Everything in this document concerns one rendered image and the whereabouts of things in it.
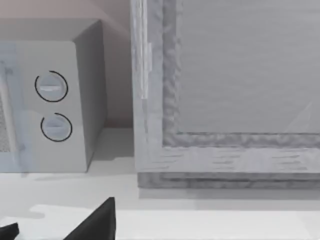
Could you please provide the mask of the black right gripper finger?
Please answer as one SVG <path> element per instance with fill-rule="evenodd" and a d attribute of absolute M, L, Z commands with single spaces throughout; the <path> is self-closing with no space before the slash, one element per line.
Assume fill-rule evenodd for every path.
<path fill-rule="evenodd" d="M 63 240 L 116 240 L 116 202 L 106 199 Z"/>

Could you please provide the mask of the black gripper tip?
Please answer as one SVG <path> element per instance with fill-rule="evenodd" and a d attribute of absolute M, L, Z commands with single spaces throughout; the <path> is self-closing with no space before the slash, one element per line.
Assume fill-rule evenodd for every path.
<path fill-rule="evenodd" d="M 20 230 L 17 222 L 0 226 L 0 240 L 15 240 L 19 234 Z"/>

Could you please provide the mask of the round microwave knob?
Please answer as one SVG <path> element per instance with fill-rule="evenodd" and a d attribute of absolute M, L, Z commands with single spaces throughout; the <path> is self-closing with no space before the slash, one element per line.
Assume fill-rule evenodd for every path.
<path fill-rule="evenodd" d="M 40 130 L 46 139 L 61 143 L 71 137 L 73 125 L 65 115 L 55 112 L 42 118 Z"/>
<path fill-rule="evenodd" d="M 53 70 L 38 75 L 34 81 L 34 88 L 38 96 L 49 103 L 62 101 L 69 91 L 64 76 Z"/>

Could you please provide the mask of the pale microwave oven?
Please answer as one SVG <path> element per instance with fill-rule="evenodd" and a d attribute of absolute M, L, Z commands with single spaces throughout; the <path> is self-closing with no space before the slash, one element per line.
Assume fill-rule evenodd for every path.
<path fill-rule="evenodd" d="M 84 173 L 107 118 L 103 26 L 90 18 L 0 18 L 0 62 L 6 70 L 18 152 L 12 154 L 0 97 L 0 173 Z M 35 79 L 64 76 L 66 97 L 41 99 Z M 72 135 L 53 142 L 43 117 L 60 113 Z"/>

